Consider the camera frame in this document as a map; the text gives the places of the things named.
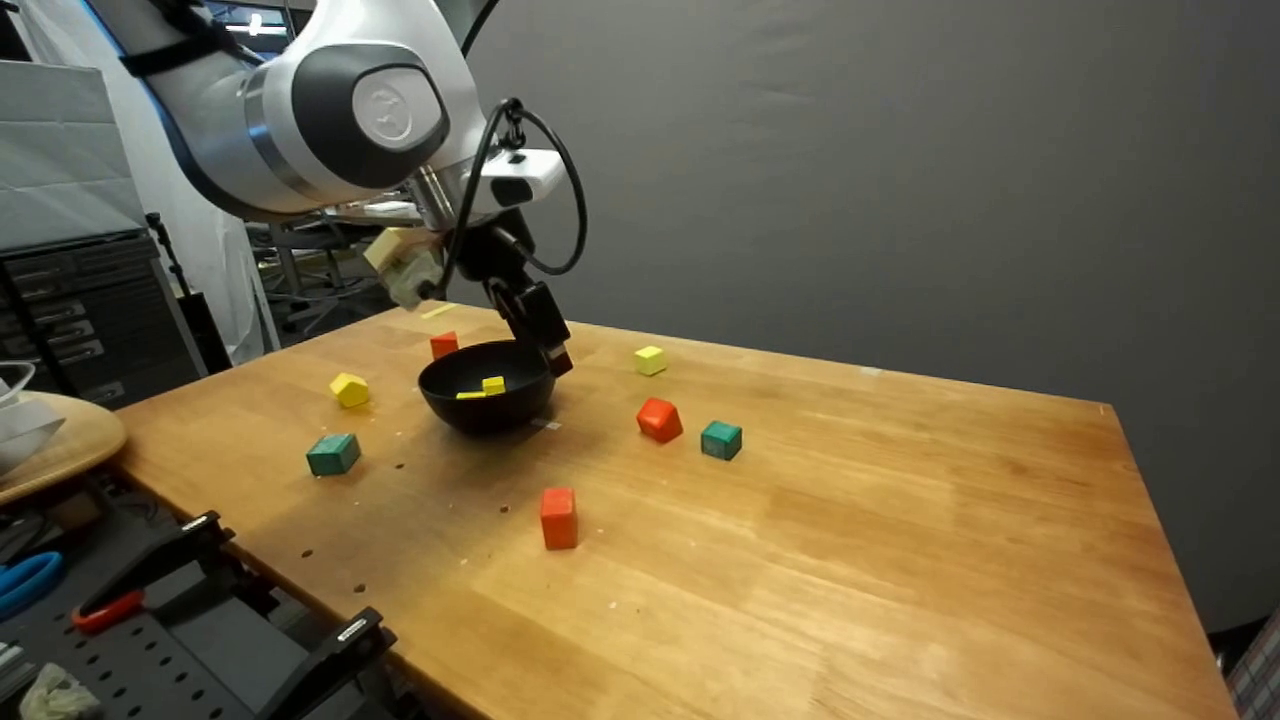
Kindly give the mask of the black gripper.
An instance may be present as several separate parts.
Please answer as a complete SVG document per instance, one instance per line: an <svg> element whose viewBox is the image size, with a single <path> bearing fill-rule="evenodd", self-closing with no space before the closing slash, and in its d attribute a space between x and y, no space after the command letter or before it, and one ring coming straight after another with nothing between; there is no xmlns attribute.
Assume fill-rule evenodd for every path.
<svg viewBox="0 0 1280 720"><path fill-rule="evenodd" d="M482 288L513 337L538 346L551 374L571 372L567 322L544 278L526 274L533 237L520 221L500 214L466 227L459 244L459 272Z"/></svg>

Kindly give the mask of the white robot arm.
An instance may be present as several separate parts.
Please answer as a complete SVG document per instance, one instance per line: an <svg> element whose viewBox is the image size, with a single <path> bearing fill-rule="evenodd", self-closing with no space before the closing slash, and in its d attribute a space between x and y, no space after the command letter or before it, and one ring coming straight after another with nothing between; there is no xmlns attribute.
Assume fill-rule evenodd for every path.
<svg viewBox="0 0 1280 720"><path fill-rule="evenodd" d="M525 204L576 169L520 101L478 108L463 43L436 0L317 0L303 32L260 61L198 0L84 0L161 111L191 186L242 221L289 221L406 182L420 241L376 241L400 307L474 278L513 337L561 374L567 322L534 272Z"/></svg>

